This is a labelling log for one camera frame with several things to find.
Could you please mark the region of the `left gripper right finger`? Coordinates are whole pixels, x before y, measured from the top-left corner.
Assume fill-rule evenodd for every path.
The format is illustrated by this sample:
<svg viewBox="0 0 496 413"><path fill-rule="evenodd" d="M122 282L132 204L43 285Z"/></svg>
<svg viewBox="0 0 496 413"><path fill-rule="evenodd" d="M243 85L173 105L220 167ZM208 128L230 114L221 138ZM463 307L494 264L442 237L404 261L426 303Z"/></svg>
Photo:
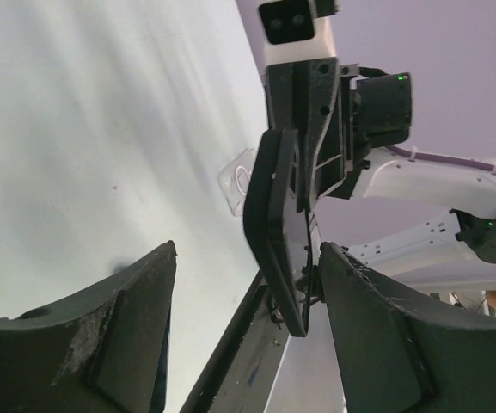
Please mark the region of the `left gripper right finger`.
<svg viewBox="0 0 496 413"><path fill-rule="evenodd" d="M496 318L420 293L334 243L319 262L351 412L496 412Z"/></svg>

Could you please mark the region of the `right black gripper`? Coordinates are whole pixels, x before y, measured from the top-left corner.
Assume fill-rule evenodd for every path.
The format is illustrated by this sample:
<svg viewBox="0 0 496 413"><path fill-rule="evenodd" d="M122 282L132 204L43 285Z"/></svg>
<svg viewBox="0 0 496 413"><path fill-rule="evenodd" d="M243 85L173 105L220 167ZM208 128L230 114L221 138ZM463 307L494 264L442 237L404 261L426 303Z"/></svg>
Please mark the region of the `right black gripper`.
<svg viewBox="0 0 496 413"><path fill-rule="evenodd" d="M293 63L270 65L266 103L272 129L300 130L302 198L313 207L321 197L349 198L370 152L407 140L412 76L311 59L295 64L294 83Z"/></svg>

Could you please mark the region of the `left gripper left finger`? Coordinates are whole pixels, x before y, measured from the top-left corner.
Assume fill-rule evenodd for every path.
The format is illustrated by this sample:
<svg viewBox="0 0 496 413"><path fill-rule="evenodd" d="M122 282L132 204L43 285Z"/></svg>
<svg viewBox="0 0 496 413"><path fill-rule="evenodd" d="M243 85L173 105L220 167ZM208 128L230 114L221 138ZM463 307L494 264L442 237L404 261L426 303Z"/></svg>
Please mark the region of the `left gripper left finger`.
<svg viewBox="0 0 496 413"><path fill-rule="evenodd" d="M0 318L0 412L161 412L167 401L172 242L117 274Z"/></svg>

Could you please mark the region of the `clear phone case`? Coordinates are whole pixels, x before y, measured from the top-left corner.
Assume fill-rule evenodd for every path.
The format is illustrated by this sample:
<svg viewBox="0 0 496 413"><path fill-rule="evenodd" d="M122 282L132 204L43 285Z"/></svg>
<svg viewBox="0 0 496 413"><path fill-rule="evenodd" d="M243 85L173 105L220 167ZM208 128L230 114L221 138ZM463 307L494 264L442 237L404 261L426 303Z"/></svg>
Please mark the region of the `clear phone case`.
<svg viewBox="0 0 496 413"><path fill-rule="evenodd" d="M255 149L244 149L218 171L219 187L234 217L242 215L255 155Z"/></svg>

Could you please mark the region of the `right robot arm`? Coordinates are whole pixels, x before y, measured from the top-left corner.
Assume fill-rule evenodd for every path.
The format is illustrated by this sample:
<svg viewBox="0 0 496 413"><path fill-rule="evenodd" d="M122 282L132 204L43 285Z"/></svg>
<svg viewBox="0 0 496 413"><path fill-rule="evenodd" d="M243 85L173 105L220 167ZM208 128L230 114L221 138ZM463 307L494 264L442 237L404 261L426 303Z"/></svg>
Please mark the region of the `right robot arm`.
<svg viewBox="0 0 496 413"><path fill-rule="evenodd" d="M408 72L328 57L270 64L264 78L270 124L298 134L306 207L324 197L389 198L444 210L393 236L353 245L351 255L388 275L463 260L496 264L496 157L404 149L413 117Z"/></svg>

